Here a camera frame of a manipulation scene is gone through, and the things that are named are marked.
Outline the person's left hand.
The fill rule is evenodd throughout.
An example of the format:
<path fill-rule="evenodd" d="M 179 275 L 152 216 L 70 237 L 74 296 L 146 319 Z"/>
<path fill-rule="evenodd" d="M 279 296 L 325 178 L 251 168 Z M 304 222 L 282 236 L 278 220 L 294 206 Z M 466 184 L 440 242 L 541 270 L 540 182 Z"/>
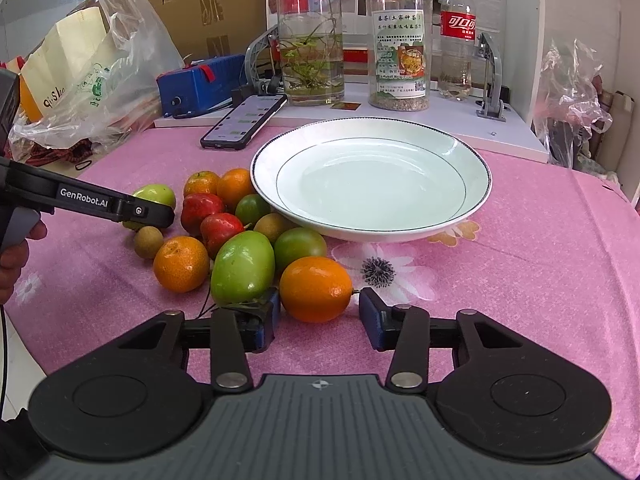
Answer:
<path fill-rule="evenodd" d="M 29 258 L 29 240 L 42 240 L 47 236 L 47 227 L 39 221 L 29 232 L 26 240 L 6 248 L 0 261 L 0 302 L 5 304 L 12 296 L 15 284 Z"/>

